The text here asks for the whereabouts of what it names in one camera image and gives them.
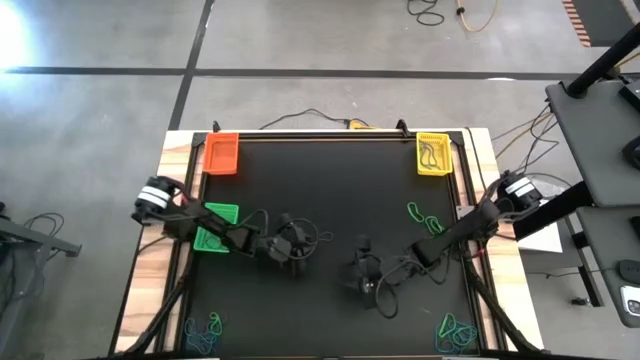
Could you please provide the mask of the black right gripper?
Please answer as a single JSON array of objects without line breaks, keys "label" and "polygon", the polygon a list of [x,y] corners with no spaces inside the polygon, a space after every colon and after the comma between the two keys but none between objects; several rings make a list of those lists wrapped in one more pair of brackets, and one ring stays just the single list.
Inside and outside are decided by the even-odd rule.
[{"label": "black right gripper", "polygon": [[[356,265],[369,264],[374,260],[374,256],[371,252],[372,240],[366,235],[361,235],[357,238],[356,250],[354,252],[354,263]],[[394,255],[384,258],[380,263],[380,277],[378,282],[389,282],[390,277],[398,271],[402,271],[408,261],[406,255]],[[361,293],[357,289],[357,278],[350,283],[350,288],[356,293],[356,297],[364,309],[372,309],[377,305],[376,301],[376,288],[370,293]]]}]

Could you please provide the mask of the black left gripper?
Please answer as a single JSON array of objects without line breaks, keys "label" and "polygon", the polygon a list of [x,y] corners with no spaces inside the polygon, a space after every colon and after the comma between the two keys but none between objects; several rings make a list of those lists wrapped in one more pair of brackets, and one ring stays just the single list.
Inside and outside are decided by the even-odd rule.
[{"label": "black left gripper", "polygon": [[314,248],[312,246],[292,248],[291,242],[314,244],[315,225],[306,218],[283,214],[282,233],[289,241],[280,235],[261,237],[257,240],[257,251],[280,263],[288,261],[292,276],[299,278],[305,274],[307,259],[314,253]]}]

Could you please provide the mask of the blue rubber band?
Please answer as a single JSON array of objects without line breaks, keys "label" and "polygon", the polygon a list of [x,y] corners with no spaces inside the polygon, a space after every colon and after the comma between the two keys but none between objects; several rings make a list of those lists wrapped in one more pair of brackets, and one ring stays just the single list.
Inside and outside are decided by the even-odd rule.
[{"label": "blue rubber band", "polygon": [[200,351],[205,354],[210,353],[214,349],[214,346],[220,336],[214,336],[211,334],[208,331],[207,325],[207,330],[197,336],[197,339],[200,341]]},{"label": "blue rubber band", "polygon": [[460,353],[462,347],[453,340],[450,333],[441,335],[438,331],[434,335],[434,345],[438,352],[444,354]]},{"label": "blue rubber band", "polygon": [[196,328],[196,323],[195,320],[193,318],[188,318],[185,321],[185,328],[184,328],[184,333],[186,336],[186,340],[187,340],[187,344],[195,349],[196,351],[198,351],[201,355],[208,355],[210,353],[202,353],[200,351],[200,341],[197,339],[197,336],[202,333],[202,331],[198,331]]}]

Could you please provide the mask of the green plastic basket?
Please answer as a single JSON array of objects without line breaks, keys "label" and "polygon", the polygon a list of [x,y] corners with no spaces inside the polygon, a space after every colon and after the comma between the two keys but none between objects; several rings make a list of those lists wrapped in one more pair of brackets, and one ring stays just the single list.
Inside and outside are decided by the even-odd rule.
[{"label": "green plastic basket", "polygon": [[[231,224],[236,224],[239,217],[239,206],[235,204],[206,202],[205,207],[213,211]],[[228,254],[229,249],[221,239],[213,233],[199,227],[193,243],[193,249],[200,252]]]}]

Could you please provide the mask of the yellow plastic basket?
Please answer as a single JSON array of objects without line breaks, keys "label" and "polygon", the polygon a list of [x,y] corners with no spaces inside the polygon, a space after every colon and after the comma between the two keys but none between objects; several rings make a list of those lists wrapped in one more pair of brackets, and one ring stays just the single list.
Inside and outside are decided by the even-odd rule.
[{"label": "yellow plastic basket", "polygon": [[[419,161],[419,142],[430,143],[437,156],[441,160],[441,170],[429,170],[423,167]],[[418,132],[416,134],[416,167],[417,173],[422,176],[446,176],[453,172],[451,140],[445,133]]]}]

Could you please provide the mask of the orange plastic basket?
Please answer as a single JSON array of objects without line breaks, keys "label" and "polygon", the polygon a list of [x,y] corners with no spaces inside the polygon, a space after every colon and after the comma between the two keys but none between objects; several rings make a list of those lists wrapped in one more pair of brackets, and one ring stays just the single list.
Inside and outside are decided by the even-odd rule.
[{"label": "orange plastic basket", "polygon": [[209,133],[205,138],[203,172],[233,175],[238,168],[238,133]]}]

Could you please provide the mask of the white paper sheet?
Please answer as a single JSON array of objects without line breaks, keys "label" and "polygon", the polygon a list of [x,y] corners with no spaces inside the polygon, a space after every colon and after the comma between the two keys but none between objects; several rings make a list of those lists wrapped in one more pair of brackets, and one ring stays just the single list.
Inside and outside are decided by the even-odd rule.
[{"label": "white paper sheet", "polygon": [[518,248],[527,251],[562,253],[558,223],[554,222],[518,241]]}]

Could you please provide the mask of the clear plastic bag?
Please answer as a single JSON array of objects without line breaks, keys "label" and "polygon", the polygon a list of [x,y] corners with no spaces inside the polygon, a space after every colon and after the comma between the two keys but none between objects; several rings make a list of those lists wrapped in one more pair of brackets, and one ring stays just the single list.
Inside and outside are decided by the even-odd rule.
[{"label": "clear plastic bag", "polygon": [[566,190],[564,185],[556,185],[539,178],[533,178],[532,182],[546,200],[551,200]]}]

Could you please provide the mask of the black desk crossbar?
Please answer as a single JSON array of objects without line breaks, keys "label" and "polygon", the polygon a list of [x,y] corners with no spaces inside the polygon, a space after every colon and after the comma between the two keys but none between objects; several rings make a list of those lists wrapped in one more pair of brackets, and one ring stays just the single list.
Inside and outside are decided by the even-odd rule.
[{"label": "black desk crossbar", "polygon": [[586,183],[581,181],[544,205],[539,206],[530,215],[515,221],[513,223],[515,238],[520,241],[574,213],[576,209],[593,204],[594,202]]}]

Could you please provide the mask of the black desk leg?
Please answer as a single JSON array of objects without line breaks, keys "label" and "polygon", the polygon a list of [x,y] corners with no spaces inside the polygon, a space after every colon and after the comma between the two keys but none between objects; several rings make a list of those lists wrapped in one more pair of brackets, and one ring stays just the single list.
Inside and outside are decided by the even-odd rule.
[{"label": "black desk leg", "polygon": [[583,232],[573,234],[572,241],[581,261],[581,264],[578,266],[578,273],[587,291],[589,303],[593,307],[603,307],[604,301],[593,276],[596,271],[590,268],[585,255],[585,249],[588,246],[586,236]]}]

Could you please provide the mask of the grey desk top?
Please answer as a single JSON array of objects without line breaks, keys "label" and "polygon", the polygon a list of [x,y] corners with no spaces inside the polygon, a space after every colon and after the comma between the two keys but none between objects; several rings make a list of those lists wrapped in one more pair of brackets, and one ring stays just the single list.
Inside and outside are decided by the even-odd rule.
[{"label": "grey desk top", "polygon": [[640,262],[640,237],[630,222],[632,217],[640,217],[640,207],[581,207],[576,215],[582,227],[587,245],[600,269],[606,289],[622,324],[628,328],[640,328],[640,315],[625,310],[621,288],[630,286],[617,270],[621,260]]},{"label": "grey desk top", "polygon": [[582,98],[561,84],[545,88],[550,107],[592,199],[599,207],[640,206],[640,170],[622,149],[640,136],[640,112],[621,95],[624,84],[592,85]]}]

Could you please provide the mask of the black computer mouse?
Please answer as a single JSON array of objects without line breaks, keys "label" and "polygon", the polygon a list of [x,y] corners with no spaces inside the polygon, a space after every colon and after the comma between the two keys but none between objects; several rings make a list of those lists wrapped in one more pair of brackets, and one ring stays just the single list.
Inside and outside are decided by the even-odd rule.
[{"label": "black computer mouse", "polygon": [[640,136],[629,141],[622,148],[621,154],[628,165],[640,170]]},{"label": "black computer mouse", "polygon": [[620,260],[617,263],[617,270],[624,281],[640,286],[640,261]]}]

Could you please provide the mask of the smartphone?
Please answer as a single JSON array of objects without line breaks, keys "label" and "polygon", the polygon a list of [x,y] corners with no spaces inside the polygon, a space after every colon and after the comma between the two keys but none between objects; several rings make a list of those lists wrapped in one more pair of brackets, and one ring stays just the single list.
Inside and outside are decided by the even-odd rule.
[{"label": "smartphone", "polygon": [[640,317],[640,287],[622,286],[620,294],[624,311],[631,316]]}]

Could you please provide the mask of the grey metal stand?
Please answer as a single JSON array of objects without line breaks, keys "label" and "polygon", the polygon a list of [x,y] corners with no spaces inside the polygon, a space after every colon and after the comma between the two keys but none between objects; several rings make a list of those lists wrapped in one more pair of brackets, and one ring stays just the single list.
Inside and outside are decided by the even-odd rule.
[{"label": "grey metal stand", "polygon": [[56,254],[77,257],[81,245],[57,238],[53,213],[26,225],[0,215],[0,360],[11,356],[32,300],[44,290],[44,267]]}]

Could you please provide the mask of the black pole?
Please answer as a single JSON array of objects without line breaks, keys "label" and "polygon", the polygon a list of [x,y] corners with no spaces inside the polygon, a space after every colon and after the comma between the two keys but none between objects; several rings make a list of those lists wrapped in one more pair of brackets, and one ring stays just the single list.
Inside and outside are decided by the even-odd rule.
[{"label": "black pole", "polygon": [[634,25],[569,85],[565,85],[565,92],[573,98],[583,97],[591,85],[606,75],[638,46],[640,46],[640,22]]}]

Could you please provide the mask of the black desk device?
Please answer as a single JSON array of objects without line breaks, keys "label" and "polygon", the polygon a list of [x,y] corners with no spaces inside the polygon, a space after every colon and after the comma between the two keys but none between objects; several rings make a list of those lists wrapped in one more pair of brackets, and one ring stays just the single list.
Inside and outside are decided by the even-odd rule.
[{"label": "black desk device", "polygon": [[619,95],[640,113],[640,80],[626,84]]}]

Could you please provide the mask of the black floor mat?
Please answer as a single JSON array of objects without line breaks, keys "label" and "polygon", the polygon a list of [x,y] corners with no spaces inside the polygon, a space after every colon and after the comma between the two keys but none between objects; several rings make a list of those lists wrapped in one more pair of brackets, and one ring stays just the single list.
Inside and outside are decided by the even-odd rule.
[{"label": "black floor mat", "polygon": [[634,27],[621,0],[572,0],[581,28],[574,27],[585,47],[610,47]]}]

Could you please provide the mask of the black table frame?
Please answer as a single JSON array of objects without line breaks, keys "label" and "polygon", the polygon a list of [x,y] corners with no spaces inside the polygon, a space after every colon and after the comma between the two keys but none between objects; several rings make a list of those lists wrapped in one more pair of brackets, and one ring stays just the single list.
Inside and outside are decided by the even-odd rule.
[{"label": "black table frame", "polygon": [[484,132],[455,134],[459,167],[444,177],[416,172],[414,138],[398,130],[258,131],[239,136],[238,168],[233,175],[203,172],[205,134],[170,131],[165,137],[158,174],[185,186],[203,202],[235,203],[240,217],[275,231],[283,214],[310,220],[319,233],[334,238],[319,243],[305,274],[268,257],[250,258],[192,250],[193,240],[173,247],[153,247],[137,255],[130,275],[138,286],[143,268],[162,263],[163,286],[143,312],[143,299],[128,292],[110,356],[118,359],[191,358],[185,321],[205,327],[217,312],[224,325],[214,347],[221,360],[418,360],[434,358],[436,325],[446,313],[471,323],[477,339],[468,357],[517,355],[539,350],[537,335],[526,334],[504,299],[492,288],[497,261],[476,252],[473,243],[460,257],[444,259],[425,277],[409,279],[397,292],[400,311],[387,320],[362,307],[354,290],[343,287],[341,267],[353,260],[357,238],[371,238],[382,259],[402,255],[423,235],[406,205],[444,224],[456,219],[461,201],[480,197],[472,150]]}]

